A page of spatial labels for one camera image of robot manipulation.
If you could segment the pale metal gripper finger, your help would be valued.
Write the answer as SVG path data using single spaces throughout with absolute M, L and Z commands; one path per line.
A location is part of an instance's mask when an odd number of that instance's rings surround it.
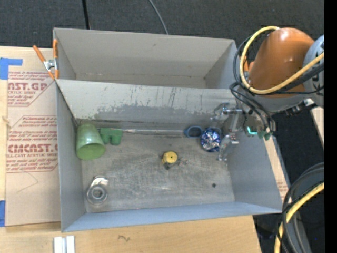
M 224 122 L 229 118 L 227 114 L 228 102 L 222 102 L 218 107 L 214 109 L 214 115 L 211 117 L 213 122 Z
M 219 161 L 226 161 L 228 155 L 237 147 L 239 141 L 236 138 L 236 134 L 225 135 L 219 145 L 219 153 L 217 159 Z

